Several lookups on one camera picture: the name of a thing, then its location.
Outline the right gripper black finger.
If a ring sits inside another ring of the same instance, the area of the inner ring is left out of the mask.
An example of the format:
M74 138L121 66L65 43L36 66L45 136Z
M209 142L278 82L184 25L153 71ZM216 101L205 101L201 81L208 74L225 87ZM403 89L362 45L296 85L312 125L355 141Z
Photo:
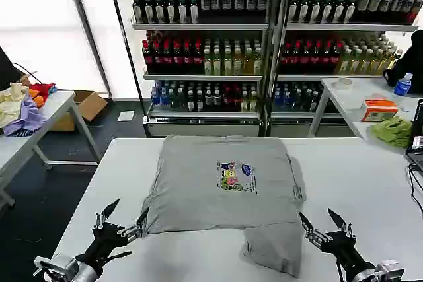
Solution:
M328 214L335 223L335 225L342 231L346 233L348 238L355 238L356 236L352 232L352 224L347 223L338 213L334 212L332 209L327 209Z
M323 244L330 242L330 236L315 229L310 223L309 219L302 213L299 213L301 224L305 230L306 239L314 246L322 246Z

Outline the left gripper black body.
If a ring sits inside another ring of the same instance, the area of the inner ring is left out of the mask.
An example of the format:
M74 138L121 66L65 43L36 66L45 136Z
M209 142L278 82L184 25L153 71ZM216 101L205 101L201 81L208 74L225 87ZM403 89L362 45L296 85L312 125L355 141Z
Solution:
M76 260L89 265L93 269L103 269L108 262L128 256L129 252L111 256L115 248L128 245L128 241L118 235L118 231L122 229L124 229L123 226L107 222L102 229L93 229L94 240L83 254L76 256Z

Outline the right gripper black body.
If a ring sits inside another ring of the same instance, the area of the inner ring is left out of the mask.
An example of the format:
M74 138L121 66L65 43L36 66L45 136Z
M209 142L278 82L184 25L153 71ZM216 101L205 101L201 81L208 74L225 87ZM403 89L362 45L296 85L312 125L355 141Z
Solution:
M347 237L343 231L328 232L326 235L331 239L321 243L321 251L332 254L346 274L359 274L367 269L375 269L375 266L365 261L355 249L356 238Z

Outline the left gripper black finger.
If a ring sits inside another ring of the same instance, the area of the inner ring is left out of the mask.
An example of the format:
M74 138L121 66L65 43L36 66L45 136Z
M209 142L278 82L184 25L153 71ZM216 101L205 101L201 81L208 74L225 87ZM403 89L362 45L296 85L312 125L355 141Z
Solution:
M142 238L147 224L148 212L149 208L147 207L142 211L141 215L134 224L119 230L118 235L125 238L127 241L134 241L138 238Z
M114 202L108 204L101 213L96 213L95 229L103 228L107 218L111 216L119 202L120 200L117 199Z

